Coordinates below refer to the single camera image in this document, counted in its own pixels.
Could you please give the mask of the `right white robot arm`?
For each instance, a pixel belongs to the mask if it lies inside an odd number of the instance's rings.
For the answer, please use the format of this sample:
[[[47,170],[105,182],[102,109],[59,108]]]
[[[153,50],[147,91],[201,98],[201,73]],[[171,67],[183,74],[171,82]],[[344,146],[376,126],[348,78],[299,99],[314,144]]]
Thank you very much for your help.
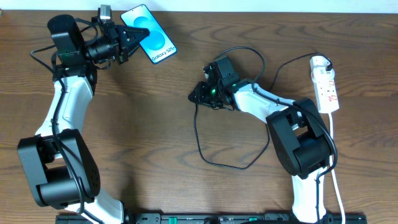
[[[217,57],[203,68],[206,76],[188,99],[213,110],[242,111],[263,121],[282,167],[291,175],[292,213],[301,223],[321,223],[323,178],[337,162],[337,149],[314,102],[289,100],[241,79],[229,57]]]

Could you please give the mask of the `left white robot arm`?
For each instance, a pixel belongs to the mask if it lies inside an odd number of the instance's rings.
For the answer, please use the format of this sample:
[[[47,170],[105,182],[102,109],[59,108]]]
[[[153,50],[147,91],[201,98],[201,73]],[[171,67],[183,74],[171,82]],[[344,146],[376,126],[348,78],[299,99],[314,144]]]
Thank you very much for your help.
[[[53,40],[48,70],[55,93],[43,124],[32,137],[19,141],[17,152],[38,206],[75,212],[81,221],[92,223],[135,223],[124,204],[101,187],[82,129],[98,71],[107,70],[111,62],[127,62],[150,32],[98,15],[85,22],[87,29],[95,30],[95,36],[85,40],[80,23],[68,14],[48,21]]]

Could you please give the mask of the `blue Galaxy smartphone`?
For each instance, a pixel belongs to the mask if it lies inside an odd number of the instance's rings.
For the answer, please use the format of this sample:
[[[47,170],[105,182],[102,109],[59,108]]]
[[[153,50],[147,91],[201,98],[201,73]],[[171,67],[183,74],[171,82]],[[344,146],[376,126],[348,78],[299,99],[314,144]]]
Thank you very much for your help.
[[[121,20],[129,27],[149,30],[149,35],[140,41],[140,46],[153,64],[177,53],[177,47],[145,4],[122,13]]]

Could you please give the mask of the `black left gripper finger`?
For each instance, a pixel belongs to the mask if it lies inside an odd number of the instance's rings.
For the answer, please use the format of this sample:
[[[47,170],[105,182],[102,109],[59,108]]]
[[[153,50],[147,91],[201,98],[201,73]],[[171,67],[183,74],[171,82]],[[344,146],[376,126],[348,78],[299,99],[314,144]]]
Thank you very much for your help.
[[[146,28],[136,28],[129,26],[117,25],[116,30],[123,40],[140,42],[149,36],[150,31]]]
[[[140,43],[132,40],[123,44],[123,62],[127,62],[139,47]]]

